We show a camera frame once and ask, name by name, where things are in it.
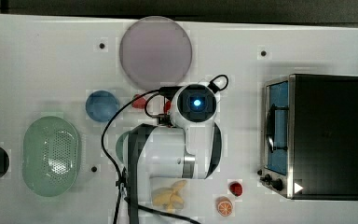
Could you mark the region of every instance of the oven window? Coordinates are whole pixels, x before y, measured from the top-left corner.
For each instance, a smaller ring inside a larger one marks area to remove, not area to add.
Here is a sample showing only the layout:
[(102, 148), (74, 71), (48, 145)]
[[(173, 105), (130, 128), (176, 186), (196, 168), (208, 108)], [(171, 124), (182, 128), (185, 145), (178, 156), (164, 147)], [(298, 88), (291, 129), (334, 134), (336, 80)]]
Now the oven window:
[[(269, 108), (287, 108), (289, 106), (288, 82), (269, 86)], [(275, 110), (275, 134), (273, 141), (273, 152), (268, 150), (267, 168), (281, 175), (287, 173), (287, 109)]]

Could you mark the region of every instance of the green container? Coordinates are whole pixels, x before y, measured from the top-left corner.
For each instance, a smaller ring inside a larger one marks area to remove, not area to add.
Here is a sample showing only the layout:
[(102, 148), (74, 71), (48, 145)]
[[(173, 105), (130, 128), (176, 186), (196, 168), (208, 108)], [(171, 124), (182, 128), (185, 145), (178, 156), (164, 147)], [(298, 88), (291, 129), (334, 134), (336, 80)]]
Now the green container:
[(43, 117), (24, 136), (22, 176), (34, 193), (53, 197), (66, 192), (77, 176), (79, 138), (75, 127)]

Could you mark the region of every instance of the black cable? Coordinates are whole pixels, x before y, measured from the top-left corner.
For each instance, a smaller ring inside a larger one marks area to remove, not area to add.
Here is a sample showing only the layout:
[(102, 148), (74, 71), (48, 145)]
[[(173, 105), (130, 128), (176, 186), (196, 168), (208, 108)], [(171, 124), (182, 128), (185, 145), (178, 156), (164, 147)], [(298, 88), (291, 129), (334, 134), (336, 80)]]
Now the black cable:
[(213, 83), (215, 80), (217, 80), (220, 77), (224, 77), (226, 79), (226, 85), (223, 88), (218, 88), (219, 91), (223, 91), (227, 88), (228, 86), (228, 76), (227, 75), (219, 75), (217, 77), (214, 77), (209, 83)]
[(118, 174), (118, 179), (122, 178), (121, 176), (121, 172), (120, 169), (118, 168), (118, 165), (116, 163), (116, 161), (112, 158), (112, 156), (107, 152), (105, 146), (104, 146), (104, 136), (106, 135), (107, 130), (109, 129), (110, 124), (113, 122), (113, 120), (121, 113), (121, 111), (123, 111), (127, 106), (131, 105), (133, 102), (141, 99), (142, 97), (146, 96), (147, 94), (153, 93), (153, 92), (157, 92), (158, 90), (153, 90), (153, 91), (148, 91), (145, 92), (144, 94), (139, 95), (138, 97), (133, 98), (131, 101), (129, 101), (126, 105), (124, 105), (123, 107), (121, 107), (118, 112), (116, 112), (116, 114), (109, 120), (109, 122), (106, 124), (106, 127), (103, 130), (103, 134), (101, 136), (101, 146), (103, 149), (104, 154), (106, 155), (106, 157), (115, 165), (116, 168), (116, 172)]
[[(130, 199), (128, 197), (124, 198), (124, 201), (127, 202), (127, 204), (129, 204), (130, 206), (133, 206), (131, 203), (130, 203)], [(190, 223), (194, 223), (194, 224), (200, 224), (198, 221), (194, 220), (194, 219), (191, 219), (189, 217), (182, 217), (182, 216), (179, 216), (179, 215), (176, 215), (176, 214), (172, 214), (172, 213), (165, 213), (165, 212), (161, 212), (159, 210), (155, 210), (155, 209), (152, 209), (152, 208), (149, 208), (149, 207), (145, 207), (145, 206), (142, 206), (140, 204), (137, 205), (138, 209), (141, 209), (141, 210), (144, 210), (148, 213), (153, 213), (153, 214), (156, 214), (156, 215), (160, 215), (160, 216), (164, 216), (164, 217), (173, 217), (173, 218), (177, 218), (177, 219), (181, 219), (183, 221), (188, 221)]]
[(145, 103), (145, 113), (146, 113), (146, 115), (147, 115), (148, 117), (150, 117), (150, 118), (152, 118), (152, 119), (158, 118), (158, 115), (151, 115), (151, 114), (149, 114), (149, 112), (147, 111), (147, 105), (149, 104), (149, 102), (150, 102), (154, 97), (156, 97), (156, 96), (158, 96), (158, 95), (159, 95), (159, 93), (153, 94), (152, 96), (149, 97), (149, 99), (146, 100), (146, 103)]
[(158, 90), (154, 90), (154, 91), (148, 91), (145, 92), (144, 94), (139, 95), (138, 97), (133, 98), (131, 101), (129, 101), (126, 105), (124, 105), (123, 107), (121, 107), (118, 112), (116, 112), (116, 114), (109, 120), (109, 122), (106, 124), (106, 127), (103, 130), (103, 134), (101, 136), (101, 146), (103, 149), (103, 153), (106, 155), (106, 157), (115, 165), (116, 168), (116, 172), (118, 175), (118, 182), (116, 183), (116, 185), (118, 186), (118, 196), (117, 196), (117, 201), (116, 201), (116, 210), (115, 210), (115, 216), (113, 218), (113, 223), (117, 224), (117, 216), (118, 216), (118, 209), (120, 207), (120, 202), (121, 202), (121, 189), (120, 186), (122, 183), (125, 183), (125, 178), (123, 178), (123, 176), (121, 175), (120, 169), (118, 168), (118, 165), (116, 163), (116, 161), (112, 158), (112, 156), (107, 152), (105, 145), (104, 145), (104, 136), (106, 135), (107, 130), (109, 129), (110, 124), (113, 122), (113, 120), (129, 105), (131, 105), (133, 102), (141, 99), (142, 97), (146, 96), (147, 94), (153, 93), (153, 92), (157, 92)]

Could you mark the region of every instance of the pink plate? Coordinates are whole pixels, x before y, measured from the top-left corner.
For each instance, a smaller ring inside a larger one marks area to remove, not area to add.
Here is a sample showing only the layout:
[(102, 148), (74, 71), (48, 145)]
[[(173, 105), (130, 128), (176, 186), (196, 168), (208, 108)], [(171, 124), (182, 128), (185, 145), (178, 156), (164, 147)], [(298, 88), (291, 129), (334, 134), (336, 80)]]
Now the pink plate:
[(150, 91), (172, 86), (186, 75), (192, 58), (190, 39), (175, 21), (143, 18), (124, 34), (120, 61), (129, 78)]

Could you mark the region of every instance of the food item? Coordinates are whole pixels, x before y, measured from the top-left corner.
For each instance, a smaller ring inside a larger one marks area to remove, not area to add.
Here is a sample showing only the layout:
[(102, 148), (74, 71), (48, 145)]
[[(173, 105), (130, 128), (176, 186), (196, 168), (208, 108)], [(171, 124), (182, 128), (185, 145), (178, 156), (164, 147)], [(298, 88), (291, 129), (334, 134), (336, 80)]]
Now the food item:
[(163, 190), (161, 193), (159, 193), (153, 198), (153, 205), (165, 205), (165, 209), (169, 213), (174, 213), (175, 208), (183, 208), (185, 201), (182, 197), (179, 196), (178, 192), (186, 185), (186, 183), (186, 180), (180, 180), (175, 182), (174, 184), (172, 184), (172, 187), (170, 189)]
[(172, 190), (164, 190), (153, 199), (153, 205), (162, 206), (164, 204), (171, 203)]
[(232, 213), (232, 203), (227, 197), (220, 197), (216, 202), (216, 209), (223, 217), (228, 217)]
[(187, 180), (180, 180), (175, 182), (174, 184), (172, 184), (172, 189), (173, 192), (178, 192), (179, 190), (181, 190), (187, 183)]
[(180, 203), (180, 204), (183, 204), (185, 203), (185, 201), (183, 201), (183, 199), (181, 197), (179, 197), (179, 195), (177, 194), (173, 194), (171, 196), (171, 203)]
[(171, 203), (168, 204), (165, 209), (167, 210), (168, 213), (174, 213), (175, 212), (175, 208), (173, 207), (173, 205)]
[(230, 184), (229, 191), (231, 191), (232, 194), (239, 197), (242, 195), (242, 185), (238, 182), (234, 182)]
[[(132, 99), (138, 97), (139, 94), (136, 94), (133, 96)], [(137, 109), (144, 109), (146, 105), (146, 99), (144, 97), (139, 98), (138, 100), (136, 100), (135, 102), (132, 103), (132, 107), (137, 108)]]

